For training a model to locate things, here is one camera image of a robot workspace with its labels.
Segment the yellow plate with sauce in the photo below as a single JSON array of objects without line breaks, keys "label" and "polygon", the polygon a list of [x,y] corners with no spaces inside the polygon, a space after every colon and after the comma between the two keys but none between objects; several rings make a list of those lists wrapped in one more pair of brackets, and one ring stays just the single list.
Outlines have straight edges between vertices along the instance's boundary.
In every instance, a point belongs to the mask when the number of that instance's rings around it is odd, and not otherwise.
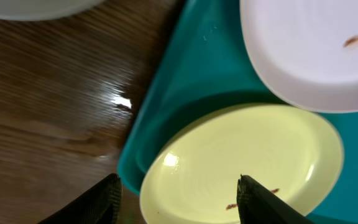
[{"label": "yellow plate with sauce", "polygon": [[189,124],[161,149],[140,188],[147,223],[239,223],[237,182],[311,213],[344,163],[342,139],[322,116],[287,105],[244,104]]}]

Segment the white plate with sauce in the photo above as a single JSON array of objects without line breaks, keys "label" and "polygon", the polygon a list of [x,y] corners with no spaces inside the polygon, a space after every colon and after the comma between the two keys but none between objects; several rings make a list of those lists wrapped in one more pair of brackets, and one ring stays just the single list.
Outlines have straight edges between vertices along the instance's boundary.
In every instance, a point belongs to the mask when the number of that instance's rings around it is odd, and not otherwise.
[{"label": "white plate with sauce", "polygon": [[0,0],[0,19],[46,21],[81,13],[104,0]]}]

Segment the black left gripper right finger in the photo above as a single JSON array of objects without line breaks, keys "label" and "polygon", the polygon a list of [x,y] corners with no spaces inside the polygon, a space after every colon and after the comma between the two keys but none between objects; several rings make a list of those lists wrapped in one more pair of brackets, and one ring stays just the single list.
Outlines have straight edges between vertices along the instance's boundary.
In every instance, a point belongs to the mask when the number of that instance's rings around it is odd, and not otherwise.
[{"label": "black left gripper right finger", "polygon": [[237,181],[241,224],[313,224],[249,175]]}]

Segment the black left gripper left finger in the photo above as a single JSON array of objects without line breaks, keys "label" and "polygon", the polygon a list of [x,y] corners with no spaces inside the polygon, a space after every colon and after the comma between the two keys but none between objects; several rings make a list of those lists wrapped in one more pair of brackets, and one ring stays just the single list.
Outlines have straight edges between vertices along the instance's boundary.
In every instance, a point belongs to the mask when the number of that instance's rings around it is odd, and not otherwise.
[{"label": "black left gripper left finger", "polygon": [[121,200],[121,178],[109,174],[39,224],[116,224]]}]

